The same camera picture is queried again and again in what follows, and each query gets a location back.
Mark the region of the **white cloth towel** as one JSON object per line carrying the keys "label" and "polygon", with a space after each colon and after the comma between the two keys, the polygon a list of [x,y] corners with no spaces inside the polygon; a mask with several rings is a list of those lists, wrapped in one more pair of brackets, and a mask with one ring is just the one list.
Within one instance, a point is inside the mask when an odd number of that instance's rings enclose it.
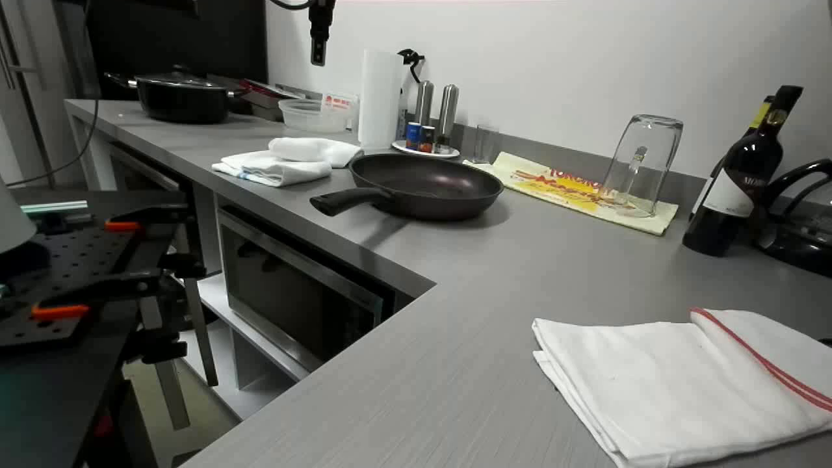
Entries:
{"label": "white cloth towel", "polygon": [[286,161],[324,161],[332,170],[346,168],[362,153],[358,146],[330,139],[273,139],[268,151]]}

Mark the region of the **black perforated mounting board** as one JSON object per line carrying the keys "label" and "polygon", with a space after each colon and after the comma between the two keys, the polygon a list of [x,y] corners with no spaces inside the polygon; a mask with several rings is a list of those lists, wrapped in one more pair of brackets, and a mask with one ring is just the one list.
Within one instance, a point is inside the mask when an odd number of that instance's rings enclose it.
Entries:
{"label": "black perforated mounting board", "polygon": [[[0,350],[34,350],[73,342],[106,302],[142,300],[158,292],[160,264],[130,268],[147,242],[167,239],[184,222],[181,205],[137,209],[61,235],[35,235],[22,273],[3,266]],[[85,317],[35,324],[34,304],[87,304]]]}

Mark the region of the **black cooking pot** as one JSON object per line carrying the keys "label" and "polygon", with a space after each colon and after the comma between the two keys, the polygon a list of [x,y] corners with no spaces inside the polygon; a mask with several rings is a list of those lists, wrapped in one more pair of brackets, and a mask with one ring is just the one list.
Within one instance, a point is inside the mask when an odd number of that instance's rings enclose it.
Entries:
{"label": "black cooking pot", "polygon": [[236,100],[230,86],[187,74],[109,74],[106,81],[121,91],[135,91],[142,113],[164,122],[217,126]]}

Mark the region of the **clear plastic container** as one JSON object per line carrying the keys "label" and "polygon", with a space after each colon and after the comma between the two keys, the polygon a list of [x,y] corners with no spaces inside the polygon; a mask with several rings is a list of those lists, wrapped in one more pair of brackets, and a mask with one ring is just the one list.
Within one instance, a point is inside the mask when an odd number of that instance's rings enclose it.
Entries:
{"label": "clear plastic container", "polygon": [[280,100],[280,117],[291,129],[341,133],[354,129],[354,104],[324,94],[320,100]]}

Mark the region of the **folded white towel blue stripe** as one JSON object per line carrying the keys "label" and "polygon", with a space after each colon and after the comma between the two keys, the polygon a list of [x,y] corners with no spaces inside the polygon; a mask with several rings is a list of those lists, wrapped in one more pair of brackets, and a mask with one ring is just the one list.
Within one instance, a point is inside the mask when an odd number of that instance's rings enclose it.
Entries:
{"label": "folded white towel blue stripe", "polygon": [[220,161],[212,164],[212,170],[233,179],[256,182],[265,187],[289,187],[289,185],[324,179],[330,175],[328,161],[277,160],[271,151],[224,156]]}

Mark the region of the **steel salt shaker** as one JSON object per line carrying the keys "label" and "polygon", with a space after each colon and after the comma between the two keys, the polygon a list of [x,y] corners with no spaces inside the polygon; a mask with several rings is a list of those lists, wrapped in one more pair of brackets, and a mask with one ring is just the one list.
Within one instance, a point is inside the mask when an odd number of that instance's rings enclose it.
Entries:
{"label": "steel salt shaker", "polygon": [[416,122],[425,126],[432,121],[432,97],[433,97],[433,83],[421,81],[416,91]]}

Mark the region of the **orange black clamp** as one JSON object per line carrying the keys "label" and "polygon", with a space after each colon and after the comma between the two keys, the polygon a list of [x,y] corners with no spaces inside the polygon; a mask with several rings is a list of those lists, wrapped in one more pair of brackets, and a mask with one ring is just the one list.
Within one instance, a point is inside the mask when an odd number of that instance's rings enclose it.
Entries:
{"label": "orange black clamp", "polygon": [[47,320],[85,317],[87,312],[90,312],[87,304],[57,304],[57,308],[34,304],[28,317],[35,324],[47,324]]}

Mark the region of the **steel pepper shaker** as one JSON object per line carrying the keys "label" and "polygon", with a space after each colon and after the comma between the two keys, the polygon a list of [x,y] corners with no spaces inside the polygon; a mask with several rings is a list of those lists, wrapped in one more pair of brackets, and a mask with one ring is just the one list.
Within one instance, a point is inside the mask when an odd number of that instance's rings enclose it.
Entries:
{"label": "steel pepper shaker", "polygon": [[437,139],[440,144],[446,144],[451,136],[451,126],[454,126],[454,113],[458,113],[458,86],[446,83],[442,88],[442,100],[440,100],[440,126],[437,126]]}

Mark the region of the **upturned clear drinking glass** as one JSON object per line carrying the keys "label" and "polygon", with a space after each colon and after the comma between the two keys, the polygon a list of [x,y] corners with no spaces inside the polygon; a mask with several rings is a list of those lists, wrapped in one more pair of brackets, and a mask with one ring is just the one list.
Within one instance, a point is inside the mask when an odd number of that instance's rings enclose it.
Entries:
{"label": "upturned clear drinking glass", "polygon": [[615,214],[633,220],[655,214],[680,133],[679,121],[661,116],[633,116],[626,122],[601,185]]}

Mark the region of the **black frying pan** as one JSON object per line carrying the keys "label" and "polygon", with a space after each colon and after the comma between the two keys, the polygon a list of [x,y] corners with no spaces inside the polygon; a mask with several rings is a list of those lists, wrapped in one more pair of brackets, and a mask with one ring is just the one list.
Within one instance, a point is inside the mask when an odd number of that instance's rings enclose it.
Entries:
{"label": "black frying pan", "polygon": [[362,156],[351,164],[351,178],[351,191],[315,196],[312,205],[324,217],[369,203],[402,220],[466,222],[484,214],[502,194],[493,175],[428,156]]}

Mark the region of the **dark wine bottle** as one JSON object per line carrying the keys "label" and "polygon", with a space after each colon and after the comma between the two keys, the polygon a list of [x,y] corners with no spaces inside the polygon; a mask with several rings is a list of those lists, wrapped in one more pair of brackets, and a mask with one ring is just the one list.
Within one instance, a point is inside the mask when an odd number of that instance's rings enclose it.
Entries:
{"label": "dark wine bottle", "polygon": [[783,161],[778,136],[801,94],[801,86],[780,86],[720,160],[694,203],[683,235],[689,251],[720,257],[736,242]]}

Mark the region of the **white paper towel roll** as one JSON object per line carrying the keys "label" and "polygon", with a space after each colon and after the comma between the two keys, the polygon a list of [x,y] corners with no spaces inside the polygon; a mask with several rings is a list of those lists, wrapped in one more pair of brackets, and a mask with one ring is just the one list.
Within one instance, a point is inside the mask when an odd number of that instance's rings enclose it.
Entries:
{"label": "white paper towel roll", "polygon": [[366,51],[358,91],[358,146],[366,153],[388,151],[397,133],[399,60],[393,53]]}

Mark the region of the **white plate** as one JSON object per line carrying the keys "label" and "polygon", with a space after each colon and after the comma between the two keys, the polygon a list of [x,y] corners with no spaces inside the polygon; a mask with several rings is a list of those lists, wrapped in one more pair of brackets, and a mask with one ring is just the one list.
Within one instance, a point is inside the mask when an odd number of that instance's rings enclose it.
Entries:
{"label": "white plate", "polygon": [[405,140],[393,140],[393,148],[408,156],[428,156],[428,160],[458,160],[459,151],[451,146],[428,146],[428,148],[410,148]]}

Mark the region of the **white towel red stripe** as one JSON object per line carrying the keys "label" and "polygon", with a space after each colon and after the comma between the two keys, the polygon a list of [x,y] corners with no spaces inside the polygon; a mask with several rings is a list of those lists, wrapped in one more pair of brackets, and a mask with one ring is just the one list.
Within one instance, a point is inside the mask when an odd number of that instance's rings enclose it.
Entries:
{"label": "white towel red stripe", "polygon": [[757,312],[529,330],[540,372],[615,468],[679,468],[832,429],[832,350]]}

